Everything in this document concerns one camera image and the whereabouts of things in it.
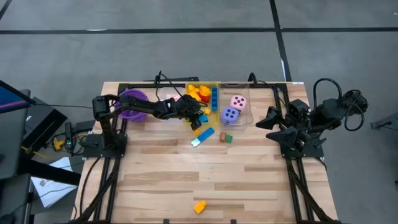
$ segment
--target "gray carpet floor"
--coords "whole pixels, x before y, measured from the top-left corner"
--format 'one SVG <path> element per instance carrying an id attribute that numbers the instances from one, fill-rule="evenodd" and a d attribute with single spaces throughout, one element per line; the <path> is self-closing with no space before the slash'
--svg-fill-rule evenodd
<path id="1" fill-rule="evenodd" d="M 0 0 L 0 7 L 6 0 Z M 283 28 L 398 27 L 395 0 L 277 0 Z M 261 0 L 12 0 L 0 30 L 145 29 L 179 27 L 273 27 L 269 1 Z M 368 99 L 359 131 L 325 132 L 330 187 L 344 223 L 396 223 L 398 140 L 393 130 L 374 131 L 371 121 L 398 112 L 398 32 L 283 33 L 292 81 L 312 85 L 334 78 L 344 92 L 359 89 Z M 284 81 L 273 32 L 210 34 L 0 35 L 0 79 L 30 88 L 47 103 L 91 105 L 105 81 L 170 78 L 244 80 L 250 72 L 265 81 Z M 318 100 L 336 96 L 321 83 Z M 73 123 L 92 111 L 59 108 Z M 350 125 L 357 125 L 352 119 Z M 67 156 L 48 149 L 53 157 Z M 72 163 L 81 158 L 71 158 Z M 73 170 L 81 172 L 81 166 Z M 33 206 L 35 223 L 66 222 L 72 192 L 44 209 Z"/>

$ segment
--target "white paper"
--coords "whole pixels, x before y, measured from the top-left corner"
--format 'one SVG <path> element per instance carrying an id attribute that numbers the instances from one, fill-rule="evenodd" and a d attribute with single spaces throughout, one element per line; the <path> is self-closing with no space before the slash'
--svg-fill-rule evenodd
<path id="1" fill-rule="evenodd" d="M 64 157 L 58 161 L 55 161 L 55 162 L 51 163 L 50 166 L 63 167 L 62 169 L 64 169 L 64 170 L 72 171 L 68 157 Z M 35 185 L 37 193 L 39 193 L 39 196 L 45 195 L 46 193 L 48 193 L 49 191 L 52 191 L 52 190 L 61 190 L 66 187 L 69 187 L 69 188 L 67 188 L 65 190 L 61 190 L 59 192 L 50 192 L 47 195 L 41 197 L 40 199 L 45 208 L 48 208 L 51 205 L 53 205 L 55 202 L 58 202 L 58 200 L 60 200 L 62 197 L 64 197 L 66 194 L 68 194 L 72 190 L 75 190 L 77 187 L 74 185 L 58 183 L 53 180 L 46 180 L 46 179 L 41 179 L 41 178 L 37 178 L 37 177 L 31 177 L 31 179 L 32 179 L 33 184 Z"/>

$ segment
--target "black box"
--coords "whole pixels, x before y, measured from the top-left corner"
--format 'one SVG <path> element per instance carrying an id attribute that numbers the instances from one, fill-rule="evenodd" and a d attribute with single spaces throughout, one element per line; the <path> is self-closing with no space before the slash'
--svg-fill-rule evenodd
<path id="1" fill-rule="evenodd" d="M 37 97 L 33 100 L 38 104 L 45 104 Z M 51 106 L 31 106 L 27 110 L 25 123 L 25 135 L 22 145 L 30 149 L 29 151 L 38 151 L 41 147 L 46 146 L 51 136 L 55 134 L 57 129 L 67 120 L 67 117 Z M 31 158 L 33 153 L 26 154 Z"/>

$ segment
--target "pink die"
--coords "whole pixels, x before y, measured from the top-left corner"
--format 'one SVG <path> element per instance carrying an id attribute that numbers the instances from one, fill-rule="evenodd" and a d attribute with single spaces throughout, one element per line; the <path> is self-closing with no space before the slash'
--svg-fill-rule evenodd
<path id="1" fill-rule="evenodd" d="M 240 95 L 234 95 L 232 96 L 231 104 L 229 105 L 237 109 L 240 113 L 244 111 L 244 108 L 246 107 L 246 98 Z"/>

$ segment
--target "wooden plank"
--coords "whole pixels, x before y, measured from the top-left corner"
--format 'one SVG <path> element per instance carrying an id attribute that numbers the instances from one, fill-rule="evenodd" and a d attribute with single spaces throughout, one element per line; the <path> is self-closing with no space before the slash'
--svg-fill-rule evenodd
<path id="1" fill-rule="evenodd" d="M 118 85 L 104 83 L 101 94 L 116 94 Z M 308 102 L 303 85 L 287 86 L 291 100 Z M 142 91 L 150 100 L 157 100 L 154 89 Z M 145 123 L 128 123 L 128 144 L 121 160 L 112 222 L 160 223 L 168 218 L 172 223 L 229 223 L 231 219 L 238 223 L 293 223 L 285 160 L 279 145 L 265 137 L 278 129 L 255 127 L 257 121 L 265 118 L 268 106 L 275 105 L 274 95 L 268 89 L 250 89 L 250 96 L 254 122 L 246 129 L 227 130 L 234 137 L 231 144 L 219 142 L 220 128 L 193 148 L 190 141 L 195 136 L 186 124 L 166 125 L 152 116 Z M 98 123 L 95 132 L 101 132 Z M 85 162 L 77 207 L 82 183 L 93 161 Z M 98 191 L 102 164 L 103 159 L 90 175 L 84 207 Z M 321 208 L 336 219 L 325 168 L 315 159 L 304 159 L 303 164 L 309 191 Z M 201 200 L 206 200 L 208 206 L 198 215 L 193 207 Z M 106 196 L 102 218 L 107 203 Z"/>

